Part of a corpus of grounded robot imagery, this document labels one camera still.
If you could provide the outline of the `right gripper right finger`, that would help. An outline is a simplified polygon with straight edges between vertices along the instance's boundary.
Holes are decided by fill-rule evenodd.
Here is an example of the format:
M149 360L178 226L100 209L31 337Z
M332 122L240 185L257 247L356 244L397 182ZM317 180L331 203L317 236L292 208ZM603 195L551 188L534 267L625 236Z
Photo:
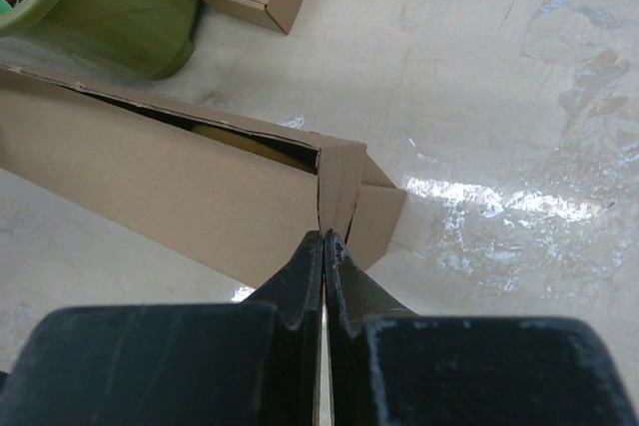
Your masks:
M337 425L626 425L630 398L599 336L556 316L422 316L324 240Z

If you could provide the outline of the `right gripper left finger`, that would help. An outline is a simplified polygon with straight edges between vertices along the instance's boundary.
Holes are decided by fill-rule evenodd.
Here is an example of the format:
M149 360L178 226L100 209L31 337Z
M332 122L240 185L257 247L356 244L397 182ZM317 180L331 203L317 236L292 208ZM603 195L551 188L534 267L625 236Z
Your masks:
M321 235L237 303L48 314L1 381L5 425L315 425Z

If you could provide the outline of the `large cardboard box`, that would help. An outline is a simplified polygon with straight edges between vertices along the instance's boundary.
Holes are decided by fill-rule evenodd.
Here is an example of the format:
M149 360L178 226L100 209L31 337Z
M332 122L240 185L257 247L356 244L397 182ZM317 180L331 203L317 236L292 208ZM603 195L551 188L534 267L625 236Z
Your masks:
M197 135L199 124L314 152L317 171ZM363 143L9 66L1 166L254 287L310 230L338 233L359 266L372 266L406 199Z

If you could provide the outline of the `orange round sponge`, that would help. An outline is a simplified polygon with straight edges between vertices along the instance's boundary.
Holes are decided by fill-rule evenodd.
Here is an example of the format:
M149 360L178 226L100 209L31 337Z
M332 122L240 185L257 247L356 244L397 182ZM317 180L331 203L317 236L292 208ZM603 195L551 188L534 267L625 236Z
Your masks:
M317 171L317 155L292 144L281 144L272 139L255 139L248 135L202 124L194 125L192 132L300 171L312 174Z

